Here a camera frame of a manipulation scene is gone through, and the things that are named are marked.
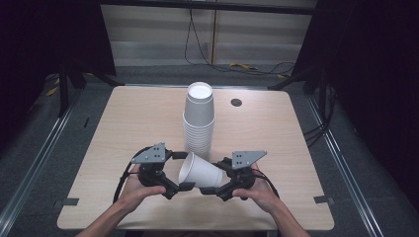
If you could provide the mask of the person's left hand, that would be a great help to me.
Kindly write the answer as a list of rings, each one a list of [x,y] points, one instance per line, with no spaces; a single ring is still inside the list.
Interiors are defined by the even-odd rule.
[[[162,186],[145,187],[138,178],[139,170],[140,165],[136,164],[129,171],[122,194],[116,201],[120,213],[129,214],[135,211],[146,198],[166,192]]]

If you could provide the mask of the dark curtain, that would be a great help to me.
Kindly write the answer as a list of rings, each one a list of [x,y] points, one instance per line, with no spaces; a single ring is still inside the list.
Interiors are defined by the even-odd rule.
[[[419,210],[419,0],[317,0],[297,58]]]
[[[99,0],[0,0],[0,148],[67,60],[116,73]]]

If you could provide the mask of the person's right hand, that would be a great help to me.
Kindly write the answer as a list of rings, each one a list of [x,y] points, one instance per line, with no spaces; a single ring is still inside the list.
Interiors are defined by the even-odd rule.
[[[249,189],[236,189],[232,192],[235,198],[251,198],[262,210],[272,213],[280,200],[272,191],[269,183],[257,178],[254,185]]]

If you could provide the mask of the stack of white paper cups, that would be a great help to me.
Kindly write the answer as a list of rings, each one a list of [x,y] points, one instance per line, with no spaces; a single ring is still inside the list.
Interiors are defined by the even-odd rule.
[[[195,82],[188,87],[183,121],[185,149],[208,160],[215,122],[213,93],[209,84]]]

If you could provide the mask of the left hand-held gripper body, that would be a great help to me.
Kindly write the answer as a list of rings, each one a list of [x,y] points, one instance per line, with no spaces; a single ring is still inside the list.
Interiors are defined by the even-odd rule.
[[[172,151],[166,149],[164,142],[159,142],[141,149],[131,158],[132,164],[140,165],[137,173],[140,182],[145,187],[164,187],[162,195],[167,199],[171,199],[179,190],[178,185],[169,180],[163,171],[171,156]]]

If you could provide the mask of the metal floor rail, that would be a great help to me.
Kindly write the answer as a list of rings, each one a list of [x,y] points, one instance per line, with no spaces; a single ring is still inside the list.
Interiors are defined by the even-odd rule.
[[[69,106],[64,110],[61,116],[58,117],[53,125],[48,137],[42,144],[42,148],[35,156],[28,172],[23,178],[20,185],[12,195],[11,199],[7,202],[3,211],[0,213],[0,237],[5,237],[14,225],[16,218],[22,210],[27,198],[37,181],[43,166],[45,165],[51,151],[53,150],[61,133],[65,129],[69,118],[71,117],[76,104],[78,103],[83,91],[77,90],[74,94],[74,99],[70,102]]]
[[[353,204],[355,205],[370,237],[384,237],[381,228],[377,222],[376,216],[368,204],[362,190],[359,187],[355,176],[350,169],[342,150],[336,141],[333,132],[325,125],[325,120],[320,115],[319,106],[312,96],[307,98],[310,109],[318,125],[321,127],[321,134],[325,140],[334,162],[341,174],[345,186],[351,196]]]

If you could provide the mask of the single white cup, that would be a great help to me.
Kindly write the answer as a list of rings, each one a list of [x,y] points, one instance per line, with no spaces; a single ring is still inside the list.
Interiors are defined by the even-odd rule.
[[[181,166],[178,182],[194,183],[196,188],[218,188],[222,178],[221,169],[190,152]]]

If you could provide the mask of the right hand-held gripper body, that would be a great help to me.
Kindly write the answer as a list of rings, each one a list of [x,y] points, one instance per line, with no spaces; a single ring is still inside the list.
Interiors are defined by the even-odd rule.
[[[249,189],[257,178],[263,178],[261,173],[254,173],[251,165],[266,155],[266,151],[234,151],[231,158],[224,157],[221,161],[228,166],[224,172],[230,181],[216,189],[217,196],[227,201],[233,198],[234,190]]]

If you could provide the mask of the black metal stand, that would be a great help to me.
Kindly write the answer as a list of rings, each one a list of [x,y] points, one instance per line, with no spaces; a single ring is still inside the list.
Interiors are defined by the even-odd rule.
[[[123,83],[110,78],[80,60],[73,57],[65,58],[59,65],[60,111],[58,115],[60,117],[69,109],[68,82],[71,82],[75,89],[84,89],[87,85],[84,75],[87,73],[91,73],[93,76],[112,87],[123,85]]]
[[[327,80],[325,69],[320,66],[312,65],[298,72],[294,72],[291,77],[288,77],[277,85],[269,86],[268,89],[281,91],[290,84],[299,81],[304,81],[302,91],[305,95],[313,95],[315,91],[318,91],[319,110],[325,116]]]

